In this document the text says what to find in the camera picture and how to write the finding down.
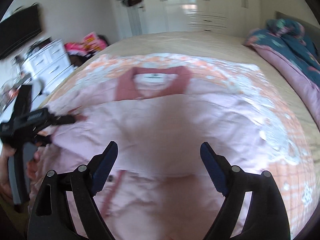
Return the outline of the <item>person's left hand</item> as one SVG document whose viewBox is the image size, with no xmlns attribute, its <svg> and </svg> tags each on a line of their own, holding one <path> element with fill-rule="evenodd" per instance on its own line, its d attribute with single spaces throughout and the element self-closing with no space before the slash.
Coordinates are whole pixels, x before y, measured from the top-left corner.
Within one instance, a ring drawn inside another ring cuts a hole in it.
<svg viewBox="0 0 320 240">
<path fill-rule="evenodd" d="M 11 186 L 11 159 L 14 157 L 16 150 L 9 145 L 3 144 L 1 151 L 1 197 L 10 205 L 14 204 L 14 197 Z M 36 151 L 33 158 L 27 162 L 26 175 L 30 180 L 36 179 L 38 171 L 38 164 L 40 162 L 41 154 Z"/>
</svg>

